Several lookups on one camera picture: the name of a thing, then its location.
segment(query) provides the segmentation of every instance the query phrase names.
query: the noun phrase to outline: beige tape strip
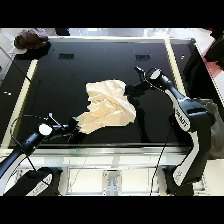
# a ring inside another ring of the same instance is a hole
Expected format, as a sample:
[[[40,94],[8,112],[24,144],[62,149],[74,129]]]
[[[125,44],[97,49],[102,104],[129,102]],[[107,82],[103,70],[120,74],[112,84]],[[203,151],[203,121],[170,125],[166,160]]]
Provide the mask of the beige tape strip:
[[[170,39],[169,38],[164,38],[164,40],[165,40],[167,56],[168,56],[168,59],[169,59],[169,62],[170,62],[172,72],[173,72],[173,77],[174,77],[175,83],[177,85],[178,90],[183,95],[186,96],[185,88],[184,88],[184,85],[183,85],[183,82],[182,82],[182,79],[181,79],[181,76],[180,76],[180,72],[179,72],[177,62],[176,62],[176,59],[175,59],[175,55],[174,55],[174,52],[173,52],[173,49],[172,49],[172,46],[171,46],[171,43],[170,43]]]
[[[30,80],[32,80],[32,78],[35,74],[36,67],[37,67],[37,62],[38,62],[38,60],[32,60],[32,62],[30,63],[30,67],[29,67],[28,72],[27,72],[27,77],[30,78]],[[24,106],[24,102],[25,102],[29,87],[30,87],[30,82],[27,79],[24,79],[22,89],[20,91],[19,97],[17,99],[16,105],[15,105],[14,110],[12,112],[12,116],[10,118],[8,127],[6,129],[6,132],[5,132],[2,144],[1,144],[1,153],[3,153],[3,154],[9,152],[8,147],[9,147],[9,144],[10,144],[10,141],[11,141],[10,127],[11,127],[12,122],[17,117],[20,116],[20,113],[21,113],[21,110]]]

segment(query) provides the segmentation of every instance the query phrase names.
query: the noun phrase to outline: crumpled fabric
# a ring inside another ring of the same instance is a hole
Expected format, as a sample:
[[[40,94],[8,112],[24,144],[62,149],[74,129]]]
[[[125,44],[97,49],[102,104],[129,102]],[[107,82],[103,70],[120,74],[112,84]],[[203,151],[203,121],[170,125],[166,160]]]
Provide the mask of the crumpled fabric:
[[[206,109],[215,116],[215,124],[211,126],[211,149],[209,155],[211,159],[224,159],[224,123],[219,114],[218,106],[210,99],[194,99],[203,104]]]
[[[14,40],[18,49],[38,49],[47,44],[48,36],[44,29],[31,28],[23,30]]]
[[[120,80],[87,83],[89,112],[78,119],[80,131],[86,134],[106,126],[126,126],[134,122],[136,111],[124,96],[126,84]]]

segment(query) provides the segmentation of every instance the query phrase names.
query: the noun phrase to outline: black tabletop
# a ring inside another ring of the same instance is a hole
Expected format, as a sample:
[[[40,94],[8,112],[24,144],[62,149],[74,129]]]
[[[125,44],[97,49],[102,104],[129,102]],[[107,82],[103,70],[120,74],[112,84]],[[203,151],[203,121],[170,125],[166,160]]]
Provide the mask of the black tabletop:
[[[136,55],[150,56],[148,60],[138,60]],[[14,62],[26,71],[34,58],[39,61],[23,114],[46,117],[51,112],[62,124],[68,123],[70,117],[87,111],[89,102],[86,83],[118,79],[126,85],[138,84],[140,80],[134,70],[135,66],[145,71],[152,67],[159,68],[174,81],[164,43],[52,42],[45,49],[30,50],[24,55],[16,56]],[[7,105],[7,111],[1,109],[4,117],[1,120],[1,139],[23,80],[23,75],[12,65],[1,86],[1,91],[15,86],[14,93],[7,102],[1,94],[0,103]],[[173,111],[169,97],[161,91],[148,90],[143,96],[130,99],[130,102],[137,111],[134,123],[125,127],[101,128],[87,135],[82,144],[164,144],[170,129],[168,118]],[[17,138],[26,137],[39,123],[37,119],[24,118],[20,123]],[[184,143],[177,139],[173,130],[168,142],[175,145]],[[62,139],[49,142],[53,143],[64,142]]]

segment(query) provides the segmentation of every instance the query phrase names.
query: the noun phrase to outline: floor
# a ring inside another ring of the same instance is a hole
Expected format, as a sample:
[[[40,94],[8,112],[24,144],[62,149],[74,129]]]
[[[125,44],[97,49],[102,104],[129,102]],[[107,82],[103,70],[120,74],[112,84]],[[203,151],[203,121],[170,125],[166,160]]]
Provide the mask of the floor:
[[[0,45],[9,52],[13,47],[13,37],[17,36],[24,28],[2,28],[0,31]],[[55,36],[54,28],[44,28],[49,36]],[[161,33],[166,33],[172,38],[195,38],[201,52],[203,52],[213,41],[210,36],[210,31],[201,28],[123,28],[123,29],[111,29],[111,28],[69,28],[71,36],[157,36]],[[4,79],[7,73],[7,66],[9,66],[10,60],[6,55],[0,51],[0,65],[2,70],[0,71],[0,79]],[[74,183],[71,190],[67,192],[67,195],[85,194],[87,192],[102,193],[102,176],[103,171],[97,170],[81,170],[70,169],[69,185]],[[151,179],[154,169],[134,169],[122,171],[122,192],[123,195],[148,195],[151,186]],[[11,187],[18,176],[15,174],[8,182],[7,189]],[[158,191],[157,185],[154,185],[154,192]]]

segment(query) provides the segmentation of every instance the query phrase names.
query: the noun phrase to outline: cream-colored garment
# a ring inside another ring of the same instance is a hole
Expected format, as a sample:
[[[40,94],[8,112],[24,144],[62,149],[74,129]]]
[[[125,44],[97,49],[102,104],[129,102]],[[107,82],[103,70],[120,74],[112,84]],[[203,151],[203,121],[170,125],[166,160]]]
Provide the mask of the cream-colored garment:
[[[91,104],[78,117],[81,132],[89,134],[105,126],[125,126],[134,122],[136,111],[124,96],[125,83],[120,80],[106,80],[87,83],[86,91]]]

